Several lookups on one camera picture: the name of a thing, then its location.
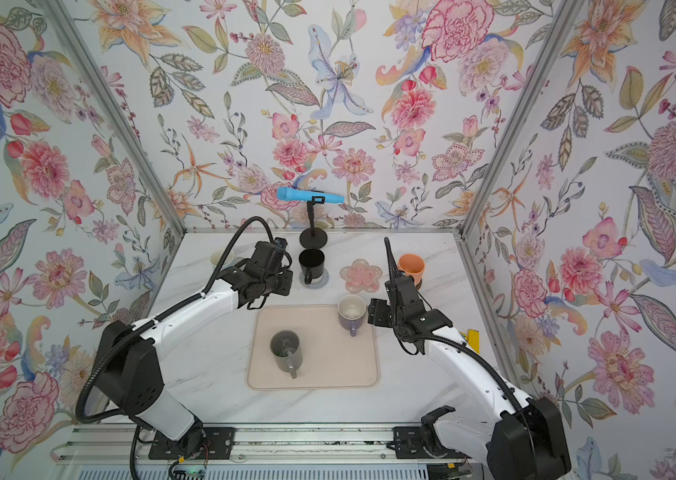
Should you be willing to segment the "orange cup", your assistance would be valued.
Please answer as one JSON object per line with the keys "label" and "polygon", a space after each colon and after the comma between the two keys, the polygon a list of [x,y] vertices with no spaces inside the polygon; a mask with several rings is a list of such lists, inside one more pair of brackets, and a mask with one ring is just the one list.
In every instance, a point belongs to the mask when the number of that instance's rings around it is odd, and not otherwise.
{"label": "orange cup", "polygon": [[398,260],[398,267],[406,276],[414,280],[417,289],[421,288],[426,269],[426,263],[422,257],[416,254],[404,254]]}

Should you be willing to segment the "black cup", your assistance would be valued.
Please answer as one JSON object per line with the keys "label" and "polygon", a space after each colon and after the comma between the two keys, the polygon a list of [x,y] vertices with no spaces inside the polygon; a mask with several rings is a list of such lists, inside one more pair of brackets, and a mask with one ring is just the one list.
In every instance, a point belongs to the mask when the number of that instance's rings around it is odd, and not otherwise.
{"label": "black cup", "polygon": [[311,285],[324,276],[325,254],[320,249],[305,249],[299,255],[299,264],[304,284]]}

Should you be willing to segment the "white cup with purple outside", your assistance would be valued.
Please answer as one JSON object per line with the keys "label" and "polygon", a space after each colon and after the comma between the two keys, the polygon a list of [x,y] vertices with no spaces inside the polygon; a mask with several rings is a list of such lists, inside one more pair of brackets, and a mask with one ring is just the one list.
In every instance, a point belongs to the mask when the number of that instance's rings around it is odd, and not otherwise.
{"label": "white cup with purple outside", "polygon": [[337,308],[340,325],[356,337],[367,315],[365,301],[358,295],[346,295],[338,302]]}

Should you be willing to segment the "blue woven round coaster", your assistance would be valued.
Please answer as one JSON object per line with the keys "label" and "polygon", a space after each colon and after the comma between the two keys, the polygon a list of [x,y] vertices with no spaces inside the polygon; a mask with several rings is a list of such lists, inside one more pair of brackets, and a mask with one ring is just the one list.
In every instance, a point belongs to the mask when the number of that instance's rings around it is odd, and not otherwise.
{"label": "blue woven round coaster", "polygon": [[330,274],[327,270],[325,270],[320,277],[313,279],[310,283],[306,282],[304,272],[303,271],[299,272],[299,282],[306,289],[317,290],[324,288],[325,286],[328,285],[329,281]]}

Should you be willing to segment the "grey cup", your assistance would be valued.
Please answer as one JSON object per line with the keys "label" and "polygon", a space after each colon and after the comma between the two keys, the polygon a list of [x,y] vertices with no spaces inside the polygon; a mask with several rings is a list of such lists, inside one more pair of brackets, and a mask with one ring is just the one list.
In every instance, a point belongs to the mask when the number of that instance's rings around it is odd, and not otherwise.
{"label": "grey cup", "polygon": [[291,330],[282,330],[273,335],[270,351],[277,367],[288,373],[292,379],[298,378],[298,371],[303,364],[303,353],[299,336]]}

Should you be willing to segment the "light blue cup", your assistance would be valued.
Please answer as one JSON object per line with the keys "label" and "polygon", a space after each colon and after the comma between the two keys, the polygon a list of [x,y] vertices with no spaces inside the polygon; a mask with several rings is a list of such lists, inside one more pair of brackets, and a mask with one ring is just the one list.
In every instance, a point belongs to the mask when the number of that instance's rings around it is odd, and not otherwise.
{"label": "light blue cup", "polygon": [[235,252],[230,251],[227,255],[224,255],[224,252],[224,249],[218,249],[213,251],[210,255],[210,262],[213,269],[218,266],[221,266],[221,268],[224,269],[234,263],[236,259]]}

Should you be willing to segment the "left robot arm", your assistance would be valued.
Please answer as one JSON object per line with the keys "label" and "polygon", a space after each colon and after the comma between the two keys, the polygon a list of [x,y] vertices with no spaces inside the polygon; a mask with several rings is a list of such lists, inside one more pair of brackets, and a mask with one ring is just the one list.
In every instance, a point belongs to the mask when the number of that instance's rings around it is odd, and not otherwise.
{"label": "left robot arm", "polygon": [[131,324],[110,324],[85,390],[100,390],[117,415],[161,434],[173,451],[198,451],[203,423],[166,389],[161,362],[210,321],[243,308],[260,309],[271,295],[287,296],[293,280],[287,246],[281,237],[259,241],[250,258],[219,263],[202,290],[171,308]]}

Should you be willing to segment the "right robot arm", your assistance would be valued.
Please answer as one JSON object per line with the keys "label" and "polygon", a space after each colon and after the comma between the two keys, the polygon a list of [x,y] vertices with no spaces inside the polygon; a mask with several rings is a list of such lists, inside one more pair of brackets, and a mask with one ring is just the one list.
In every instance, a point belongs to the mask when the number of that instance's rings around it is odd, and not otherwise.
{"label": "right robot arm", "polygon": [[495,479],[560,479],[570,473],[558,407],[506,380],[442,311],[427,303],[391,249],[386,256],[387,297],[371,300],[369,323],[391,329],[406,353],[428,357],[471,402],[465,412],[445,405],[424,415],[412,450],[432,458],[461,454],[485,466]]}

